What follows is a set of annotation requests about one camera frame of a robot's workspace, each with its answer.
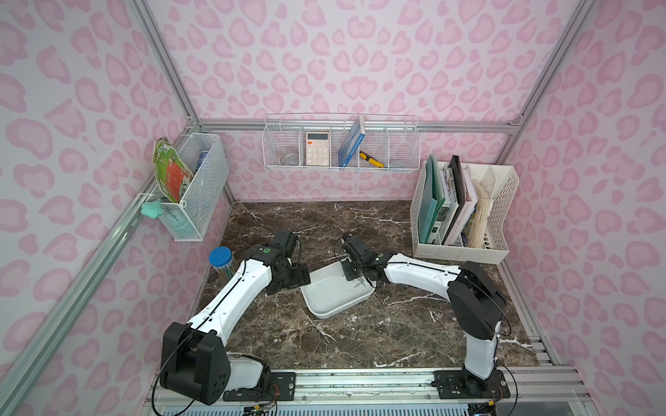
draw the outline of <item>white wire basket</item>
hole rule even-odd
[[[267,114],[262,135],[264,165],[281,170],[389,170],[411,172],[419,169],[421,139],[418,117],[363,114],[366,136],[359,150],[363,150],[384,167],[378,168],[355,154],[346,167],[340,167],[338,151],[359,114]],[[305,161],[306,133],[328,132],[330,135],[329,166],[307,166]],[[286,165],[285,153],[297,154],[298,165]]]
[[[229,176],[229,165],[217,134],[190,134],[178,155],[194,172],[201,152],[208,152],[208,155],[196,171],[180,203],[162,202],[165,212],[159,216],[160,221],[176,241],[204,239]],[[153,199],[159,199],[162,195],[157,187],[155,192],[156,197]]]
[[[424,163],[416,182],[416,191],[410,208],[414,257],[499,264],[509,254],[502,224],[507,212],[509,212],[513,195],[518,189],[518,175],[515,173],[513,166],[478,163],[462,163],[461,165],[463,168],[469,168],[472,179],[479,180],[490,199],[493,200],[484,234],[484,248],[464,247],[460,236],[458,236],[453,246],[443,246],[442,240],[446,230],[440,228],[441,223],[438,224],[437,222],[435,227],[438,227],[438,231],[433,233],[436,234],[434,238],[428,240],[432,241],[431,244],[421,244],[419,242],[418,212],[426,182],[426,164]],[[448,162],[438,162],[439,169],[444,169],[447,166]]]

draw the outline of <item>yellow box cutter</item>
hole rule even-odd
[[[362,159],[367,160],[369,163],[372,163],[374,166],[377,166],[378,168],[384,167],[383,163],[381,163],[379,160],[375,159],[374,157],[370,156],[369,154],[365,153],[362,150],[358,153],[358,155],[361,156]]]

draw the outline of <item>black notebook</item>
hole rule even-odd
[[[462,208],[465,206],[465,201],[467,200],[467,188],[465,187],[465,178],[462,176],[462,167],[460,166],[460,158],[458,156],[454,155],[451,158],[449,167],[453,171],[454,190],[456,192],[456,197],[458,197],[458,209],[456,210],[453,220],[451,221],[451,224],[455,224],[458,216],[460,215],[460,212],[462,211]],[[452,228],[453,227],[449,227],[449,230],[446,232],[444,239],[448,237]]]

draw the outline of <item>green folder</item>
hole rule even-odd
[[[432,232],[433,227],[435,226],[435,221],[444,220],[446,216],[447,209],[451,206],[451,201],[448,199],[447,192],[445,191],[444,184],[442,183],[442,177],[440,176],[440,167],[437,163],[437,159],[434,154],[430,155],[432,160],[432,194],[433,198],[437,200],[437,205],[435,206],[435,212],[430,220],[430,230],[428,233]]]
[[[433,175],[433,160],[431,156],[426,162],[426,183],[423,188],[423,198],[421,199],[421,206],[419,207],[418,219],[416,225],[418,227],[419,243],[425,244],[428,241],[430,230],[432,229],[432,222],[435,218],[435,209],[437,208],[438,200],[434,196],[434,175]]]

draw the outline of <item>blue lid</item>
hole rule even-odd
[[[231,250],[227,247],[218,247],[208,255],[208,261],[215,267],[224,267],[231,263]]]

